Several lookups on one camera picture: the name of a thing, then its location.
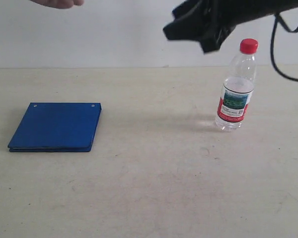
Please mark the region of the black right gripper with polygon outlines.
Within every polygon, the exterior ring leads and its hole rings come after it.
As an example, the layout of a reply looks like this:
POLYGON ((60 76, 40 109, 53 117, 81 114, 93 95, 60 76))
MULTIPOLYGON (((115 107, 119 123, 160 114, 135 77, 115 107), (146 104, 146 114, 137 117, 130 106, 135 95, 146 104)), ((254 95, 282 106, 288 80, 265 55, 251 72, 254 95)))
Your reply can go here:
POLYGON ((205 54, 216 52, 252 7, 252 0, 185 0, 163 33, 170 41, 197 42, 205 54))

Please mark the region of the person's bare hand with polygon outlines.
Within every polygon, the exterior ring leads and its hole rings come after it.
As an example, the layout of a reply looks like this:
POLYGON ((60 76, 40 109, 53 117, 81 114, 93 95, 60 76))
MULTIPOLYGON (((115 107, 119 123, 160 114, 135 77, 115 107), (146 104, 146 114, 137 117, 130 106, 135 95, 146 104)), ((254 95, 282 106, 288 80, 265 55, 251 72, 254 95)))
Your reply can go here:
POLYGON ((84 0, 30 0, 33 3, 55 8, 55 9, 70 9, 73 6, 82 6, 84 0))

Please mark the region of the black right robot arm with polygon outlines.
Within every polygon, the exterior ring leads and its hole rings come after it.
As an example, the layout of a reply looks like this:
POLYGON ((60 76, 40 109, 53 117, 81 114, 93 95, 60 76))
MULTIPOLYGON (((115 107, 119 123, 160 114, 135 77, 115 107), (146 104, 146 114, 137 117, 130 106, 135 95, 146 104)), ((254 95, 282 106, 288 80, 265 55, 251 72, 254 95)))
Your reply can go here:
POLYGON ((186 0, 172 11, 163 32, 170 41, 198 42, 218 51, 239 24, 298 7, 298 0, 186 0))

